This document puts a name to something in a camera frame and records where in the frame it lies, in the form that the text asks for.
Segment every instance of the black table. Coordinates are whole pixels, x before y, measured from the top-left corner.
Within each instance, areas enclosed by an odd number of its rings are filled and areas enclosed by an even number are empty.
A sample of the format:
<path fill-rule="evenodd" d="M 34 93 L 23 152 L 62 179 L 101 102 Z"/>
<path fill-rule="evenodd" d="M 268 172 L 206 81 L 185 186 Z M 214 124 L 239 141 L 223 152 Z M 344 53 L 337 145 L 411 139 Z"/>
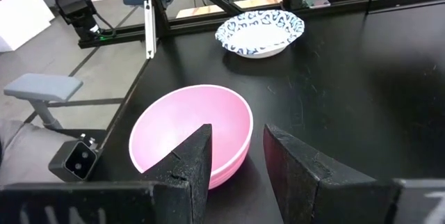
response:
<path fill-rule="evenodd" d="M 376 179 L 445 177 L 444 12 L 309 18 L 301 38 L 263 60 L 225 51 L 214 32 L 162 40 L 112 122 L 92 179 L 134 179 L 128 140 L 139 115 L 201 83 L 240 93 L 254 116 L 246 161 L 209 192 L 208 223 L 282 222 L 264 162 L 265 123 Z"/>

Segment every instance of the gray armrest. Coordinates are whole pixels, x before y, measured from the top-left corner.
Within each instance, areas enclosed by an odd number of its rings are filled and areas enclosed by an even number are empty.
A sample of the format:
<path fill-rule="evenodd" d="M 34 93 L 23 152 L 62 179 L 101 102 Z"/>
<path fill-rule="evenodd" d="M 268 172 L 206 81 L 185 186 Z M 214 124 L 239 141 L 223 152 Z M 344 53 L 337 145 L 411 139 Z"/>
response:
<path fill-rule="evenodd" d="M 74 77 L 24 74 L 9 83 L 3 92 L 17 99 L 66 102 L 82 85 L 83 82 Z"/>

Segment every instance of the white bracket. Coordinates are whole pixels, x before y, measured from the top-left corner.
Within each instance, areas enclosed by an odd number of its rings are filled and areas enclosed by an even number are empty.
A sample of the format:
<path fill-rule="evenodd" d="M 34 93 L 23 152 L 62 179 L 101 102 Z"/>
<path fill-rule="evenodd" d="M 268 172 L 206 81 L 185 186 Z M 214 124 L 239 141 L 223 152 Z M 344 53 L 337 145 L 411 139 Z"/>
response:
<path fill-rule="evenodd" d="M 154 23 L 154 8 L 152 0 L 144 1 L 145 18 L 145 51 L 146 58 L 154 58 L 156 53 L 156 24 Z"/>

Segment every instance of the floor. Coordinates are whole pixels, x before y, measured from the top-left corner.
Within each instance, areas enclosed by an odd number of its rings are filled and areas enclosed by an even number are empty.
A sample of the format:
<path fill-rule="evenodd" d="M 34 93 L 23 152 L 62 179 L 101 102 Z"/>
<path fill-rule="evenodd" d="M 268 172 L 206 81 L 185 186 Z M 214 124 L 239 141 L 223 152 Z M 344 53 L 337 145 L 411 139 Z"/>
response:
<path fill-rule="evenodd" d="M 175 17 L 181 9 L 195 7 L 195 3 L 202 6 L 201 0 L 174 0 L 167 14 Z M 113 26 L 143 23 L 143 10 L 124 6 L 122 0 L 98 1 L 95 5 Z M 64 128 L 105 129 L 145 61 L 145 45 L 130 42 L 79 49 L 77 40 L 72 27 L 57 17 L 48 29 L 17 51 L 0 55 L 0 88 L 25 73 L 76 77 L 84 85 L 71 99 L 75 103 L 50 111 Z M 97 99 L 108 99 L 111 104 L 91 105 Z M 30 119 L 33 109 L 28 102 L 1 93 L 0 112 L 2 118 L 23 121 Z M 32 123 L 41 125 L 39 118 Z"/>

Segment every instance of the white paper bowl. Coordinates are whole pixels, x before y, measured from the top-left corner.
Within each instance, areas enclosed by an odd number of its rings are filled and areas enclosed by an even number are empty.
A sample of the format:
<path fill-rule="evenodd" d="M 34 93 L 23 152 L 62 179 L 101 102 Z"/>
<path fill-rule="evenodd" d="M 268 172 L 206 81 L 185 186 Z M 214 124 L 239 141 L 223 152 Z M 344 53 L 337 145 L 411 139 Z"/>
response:
<path fill-rule="evenodd" d="M 246 58 L 283 51 L 305 31 L 305 23 L 283 10 L 250 11 L 228 19 L 215 33 L 222 47 Z"/>

